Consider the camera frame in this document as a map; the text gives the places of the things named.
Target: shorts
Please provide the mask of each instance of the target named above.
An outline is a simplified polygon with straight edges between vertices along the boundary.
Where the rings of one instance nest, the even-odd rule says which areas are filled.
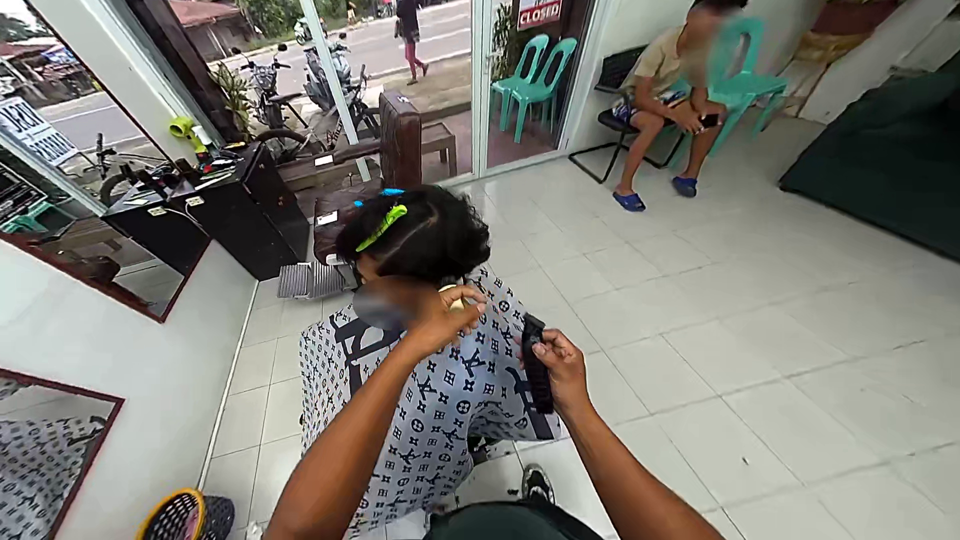
[[[673,108],[677,107],[680,103],[683,103],[686,100],[686,90],[664,90],[661,92],[657,99],[667,107]],[[613,116],[617,120],[629,124],[630,119],[634,117],[634,114],[639,112],[639,109],[636,107],[627,107],[626,105],[620,103],[613,106],[610,109],[610,112],[613,113]],[[666,120],[667,125],[672,124],[672,120]]]

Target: barber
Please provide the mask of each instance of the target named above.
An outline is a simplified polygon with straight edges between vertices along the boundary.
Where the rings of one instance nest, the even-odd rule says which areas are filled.
[[[466,304],[467,299],[476,304],[450,310],[454,302]],[[404,337],[294,469],[265,540],[344,537],[370,482],[404,383],[421,360],[454,342],[459,331],[476,328],[486,300],[465,285],[421,300],[417,319]],[[580,349],[562,332],[547,330],[534,354],[549,370],[557,412],[621,540],[723,540],[696,510],[643,468],[597,414],[587,393]],[[434,522],[427,537],[600,539],[554,506],[549,483],[539,474],[534,477],[539,478],[534,478],[533,489],[524,485],[520,503],[467,506]]]

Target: closed sign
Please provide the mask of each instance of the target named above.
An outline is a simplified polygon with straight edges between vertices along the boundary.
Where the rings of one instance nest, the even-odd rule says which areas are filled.
[[[51,165],[57,166],[80,153],[21,97],[0,101],[0,125]]]
[[[518,30],[526,30],[548,22],[560,20],[560,5],[563,0],[520,0]]]

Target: blue slipper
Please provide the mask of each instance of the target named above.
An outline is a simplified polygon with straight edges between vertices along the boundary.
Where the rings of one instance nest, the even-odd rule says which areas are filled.
[[[692,198],[697,196],[697,179],[695,178],[675,176],[670,183],[673,184],[673,188],[677,190],[677,193],[683,197]]]
[[[613,199],[617,203],[620,203],[620,206],[627,211],[642,212],[647,209],[646,205],[643,204],[643,201],[640,200],[640,196],[636,193],[631,193],[630,195],[620,195],[615,191],[613,193]]]

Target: black chair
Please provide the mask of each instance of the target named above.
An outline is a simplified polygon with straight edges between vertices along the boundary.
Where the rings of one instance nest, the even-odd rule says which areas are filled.
[[[640,57],[640,54],[646,48],[646,45],[642,45],[640,47],[628,49],[604,58],[603,67],[600,70],[600,81],[596,86],[593,87],[593,89],[611,95],[619,95],[623,99],[624,105],[630,107],[634,101],[634,96],[625,90],[621,90],[620,85],[623,84],[627,77],[633,77],[633,69],[634,64],[636,64],[636,59]],[[616,142],[608,142],[606,144],[601,144],[600,146],[594,146],[592,148],[587,148],[586,150],[574,152],[570,154],[569,158],[571,161],[573,161],[573,164],[577,165],[585,173],[589,174],[590,177],[593,178],[598,184],[602,184],[607,181],[607,178],[610,177],[610,172],[613,170],[613,165],[616,163],[616,158],[620,155],[620,149],[622,148],[624,150],[630,150],[630,147],[625,145],[623,141],[628,135],[637,135],[640,133],[640,131],[631,126],[629,122],[621,122],[616,116],[613,116],[613,113],[610,111],[610,109],[603,109],[603,111],[597,116],[597,121],[619,133],[620,139]],[[673,155],[677,153],[677,149],[680,148],[680,143],[682,140],[682,137],[677,138],[677,142],[673,145],[673,149],[670,150],[670,155],[666,157],[666,160],[657,162],[650,159],[649,156],[644,156],[643,159],[658,169],[662,169],[663,167],[667,166],[670,160],[673,159]],[[586,154],[588,152],[593,152],[603,148],[610,148],[611,146],[615,146],[616,150],[613,151],[613,157],[610,159],[610,164],[607,166],[607,172],[604,173],[603,178],[600,178],[593,171],[587,169],[585,165],[576,160],[576,157],[580,156],[581,154]]]

